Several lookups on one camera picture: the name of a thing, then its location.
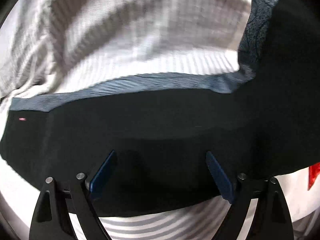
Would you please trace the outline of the black blue patterned garment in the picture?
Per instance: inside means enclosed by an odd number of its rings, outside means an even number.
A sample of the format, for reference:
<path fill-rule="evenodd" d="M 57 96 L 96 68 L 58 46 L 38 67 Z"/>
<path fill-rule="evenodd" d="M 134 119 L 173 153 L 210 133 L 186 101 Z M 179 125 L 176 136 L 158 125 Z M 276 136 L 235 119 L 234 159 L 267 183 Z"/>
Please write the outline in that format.
<path fill-rule="evenodd" d="M 1 26 L 18 0 L 1 0 Z M 47 176 L 118 166 L 100 217 L 176 210 L 219 195 L 212 152 L 231 181 L 295 172 L 319 161 L 319 0 L 251 0 L 238 62 L 249 79 L 230 93 L 85 88 L 2 99 L 1 158 L 40 189 Z"/>

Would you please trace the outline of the red embroidered pillow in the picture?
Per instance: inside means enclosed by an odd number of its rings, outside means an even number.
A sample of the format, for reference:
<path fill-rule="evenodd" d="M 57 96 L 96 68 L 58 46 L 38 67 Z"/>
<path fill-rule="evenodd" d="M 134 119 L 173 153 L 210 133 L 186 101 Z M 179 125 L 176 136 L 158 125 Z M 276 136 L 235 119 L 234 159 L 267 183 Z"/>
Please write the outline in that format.
<path fill-rule="evenodd" d="M 314 185 L 318 175 L 320 174 L 320 163 L 309 166 L 308 190 Z"/>

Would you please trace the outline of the white bed mattress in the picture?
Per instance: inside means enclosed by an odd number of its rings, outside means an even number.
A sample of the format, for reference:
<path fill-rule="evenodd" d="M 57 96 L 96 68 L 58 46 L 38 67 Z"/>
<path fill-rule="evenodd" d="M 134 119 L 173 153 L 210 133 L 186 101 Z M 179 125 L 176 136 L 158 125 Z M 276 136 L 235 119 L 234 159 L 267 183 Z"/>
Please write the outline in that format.
<path fill-rule="evenodd" d="M 309 187 L 309 169 L 278 176 L 290 210 L 296 239 L 306 239 L 319 220 L 319 179 Z M 1 160 L 1 215 L 15 235 L 29 238 L 39 190 Z M 211 239 L 230 205 L 221 197 L 183 209 L 138 217 L 105 217 L 101 223 L 112 239 Z"/>

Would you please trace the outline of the grey striped duvet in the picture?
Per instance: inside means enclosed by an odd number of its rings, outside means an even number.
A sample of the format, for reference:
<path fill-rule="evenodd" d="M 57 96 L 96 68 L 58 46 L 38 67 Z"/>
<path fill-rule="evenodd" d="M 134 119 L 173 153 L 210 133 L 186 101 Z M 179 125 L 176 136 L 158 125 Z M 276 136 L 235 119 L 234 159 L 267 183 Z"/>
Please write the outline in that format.
<path fill-rule="evenodd" d="M 1 26 L 1 97 L 126 93 L 249 79 L 251 0 L 18 0 Z"/>

